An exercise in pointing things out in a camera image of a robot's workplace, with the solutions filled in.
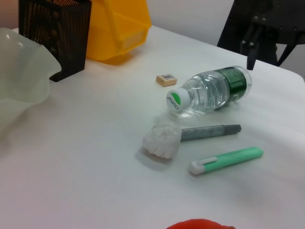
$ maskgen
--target marker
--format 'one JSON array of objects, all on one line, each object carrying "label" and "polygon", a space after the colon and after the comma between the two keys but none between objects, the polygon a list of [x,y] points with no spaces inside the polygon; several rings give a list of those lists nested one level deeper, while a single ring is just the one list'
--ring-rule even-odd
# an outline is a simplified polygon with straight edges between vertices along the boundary
[{"label": "marker", "polygon": [[194,174],[209,172],[226,166],[231,166],[237,163],[252,160],[261,157],[263,154],[263,150],[258,147],[240,149],[233,152],[219,154],[213,157],[193,161],[190,165],[190,171]]}]

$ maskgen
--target white fluffy eraser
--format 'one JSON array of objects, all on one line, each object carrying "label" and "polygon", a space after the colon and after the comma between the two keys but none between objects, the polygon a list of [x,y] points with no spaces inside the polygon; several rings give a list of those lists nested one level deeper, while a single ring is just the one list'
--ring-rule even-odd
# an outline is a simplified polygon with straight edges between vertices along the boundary
[{"label": "white fluffy eraser", "polygon": [[177,125],[155,125],[143,138],[143,146],[151,154],[173,158],[178,152],[182,130]]}]

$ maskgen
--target white table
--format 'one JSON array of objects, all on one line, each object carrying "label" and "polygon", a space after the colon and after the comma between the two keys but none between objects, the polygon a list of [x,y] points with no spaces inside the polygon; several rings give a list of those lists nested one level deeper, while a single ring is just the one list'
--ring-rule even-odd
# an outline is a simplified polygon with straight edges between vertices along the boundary
[{"label": "white table", "polygon": [[[238,135],[184,142],[172,161],[142,153],[167,112],[165,96],[196,73],[246,65],[246,57],[156,27],[121,66],[87,61],[51,83],[0,142],[3,229],[164,229],[205,218],[237,229],[305,224],[305,83],[257,61],[248,97],[198,118],[241,124]],[[178,84],[162,88],[159,74]],[[249,146],[261,159],[193,177],[193,160]]]}]

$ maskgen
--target logo on bottle cap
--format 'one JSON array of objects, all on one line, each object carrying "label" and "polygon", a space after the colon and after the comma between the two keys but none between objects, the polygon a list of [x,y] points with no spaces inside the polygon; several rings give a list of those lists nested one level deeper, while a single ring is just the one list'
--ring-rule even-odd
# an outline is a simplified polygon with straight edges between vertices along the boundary
[{"label": "logo on bottle cap", "polygon": [[179,110],[179,106],[181,105],[181,100],[178,94],[171,93],[172,96],[167,96],[167,99],[170,101],[170,103],[175,107],[176,110]]}]

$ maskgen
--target wall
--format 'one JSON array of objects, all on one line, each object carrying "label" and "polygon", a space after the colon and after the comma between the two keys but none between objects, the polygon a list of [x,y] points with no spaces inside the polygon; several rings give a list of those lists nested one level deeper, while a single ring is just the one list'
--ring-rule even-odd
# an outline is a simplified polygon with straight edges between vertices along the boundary
[{"label": "wall", "polygon": [[[217,45],[234,0],[147,0],[155,26]],[[278,57],[285,46],[278,45]],[[305,76],[305,45],[298,45],[282,68]]]},{"label": "wall", "polygon": [[0,0],[0,28],[18,27],[18,0]]}]

